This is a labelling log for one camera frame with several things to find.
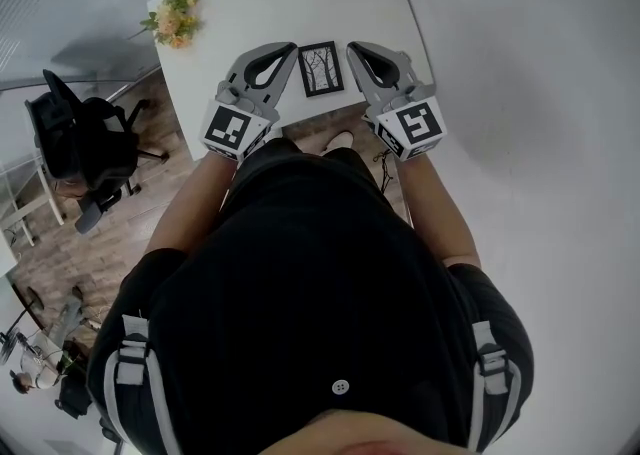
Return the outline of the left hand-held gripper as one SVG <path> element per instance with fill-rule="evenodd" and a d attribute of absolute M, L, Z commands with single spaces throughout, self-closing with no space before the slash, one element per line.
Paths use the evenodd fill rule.
<path fill-rule="evenodd" d="M 268 43 L 240 55 L 209 102 L 201 142 L 242 162 L 280 119 L 276 105 L 297 63 L 293 42 Z"/>

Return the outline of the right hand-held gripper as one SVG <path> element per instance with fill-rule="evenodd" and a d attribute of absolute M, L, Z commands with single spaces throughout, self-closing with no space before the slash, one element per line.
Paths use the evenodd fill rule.
<path fill-rule="evenodd" d="M 407 79 L 416 81 L 410 57 L 382 45 L 353 41 L 347 45 L 347 61 L 360 92 L 369 104 L 363 120 L 400 162 L 433 149 L 447 135 L 447 128 L 431 88 L 418 82 L 400 91 L 387 103 L 388 89 L 398 89 Z"/>

